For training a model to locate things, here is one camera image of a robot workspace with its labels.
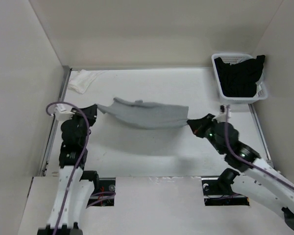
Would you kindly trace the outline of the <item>grey tank top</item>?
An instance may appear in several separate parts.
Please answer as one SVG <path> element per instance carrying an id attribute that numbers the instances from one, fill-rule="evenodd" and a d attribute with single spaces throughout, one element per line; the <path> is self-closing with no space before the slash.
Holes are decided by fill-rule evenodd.
<path id="1" fill-rule="evenodd" d="M 154 130 L 173 129 L 187 125 L 188 106 L 144 102 L 136 100 L 126 101 L 115 97 L 110 106 L 97 105 L 103 114 L 109 114 L 117 120 L 132 127 Z"/>

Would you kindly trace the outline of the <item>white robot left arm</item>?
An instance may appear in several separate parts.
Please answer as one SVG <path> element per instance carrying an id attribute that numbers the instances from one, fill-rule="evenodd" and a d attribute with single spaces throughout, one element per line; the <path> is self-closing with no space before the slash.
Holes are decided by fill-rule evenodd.
<path id="1" fill-rule="evenodd" d="M 100 190 L 98 173 L 84 169 L 90 128 L 96 122 L 98 107 L 94 104 L 80 109 L 73 105 L 68 111 L 66 104 L 53 102 L 46 107 L 48 115 L 62 121 L 62 143 L 56 198 L 46 226 L 37 231 L 39 235 L 81 235 L 82 213 L 91 195 Z"/>

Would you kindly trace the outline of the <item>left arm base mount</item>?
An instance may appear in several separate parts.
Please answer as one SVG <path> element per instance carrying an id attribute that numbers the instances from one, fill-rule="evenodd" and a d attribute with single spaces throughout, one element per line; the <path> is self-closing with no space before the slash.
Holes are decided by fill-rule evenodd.
<path id="1" fill-rule="evenodd" d="M 115 203 L 116 178 L 100 178 L 87 207 L 112 207 Z"/>

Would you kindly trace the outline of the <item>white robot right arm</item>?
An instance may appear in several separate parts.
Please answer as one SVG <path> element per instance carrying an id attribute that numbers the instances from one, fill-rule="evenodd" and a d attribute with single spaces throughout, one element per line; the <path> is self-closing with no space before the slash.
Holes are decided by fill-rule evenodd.
<path id="1" fill-rule="evenodd" d="M 187 121 L 193 134 L 207 139 L 224 155 L 229 168 L 218 178 L 225 194 L 244 195 L 280 216 L 294 231 L 294 184 L 272 168 L 253 148 L 239 141 L 239 132 L 228 122 L 228 115 L 208 114 Z"/>

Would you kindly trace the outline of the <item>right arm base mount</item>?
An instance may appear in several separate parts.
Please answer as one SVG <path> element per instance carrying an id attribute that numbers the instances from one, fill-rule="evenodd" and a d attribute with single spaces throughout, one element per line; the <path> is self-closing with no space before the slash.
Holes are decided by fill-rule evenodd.
<path id="1" fill-rule="evenodd" d="M 250 206 L 246 196 L 233 192 L 229 183 L 218 181 L 218 177 L 202 177 L 205 206 Z"/>

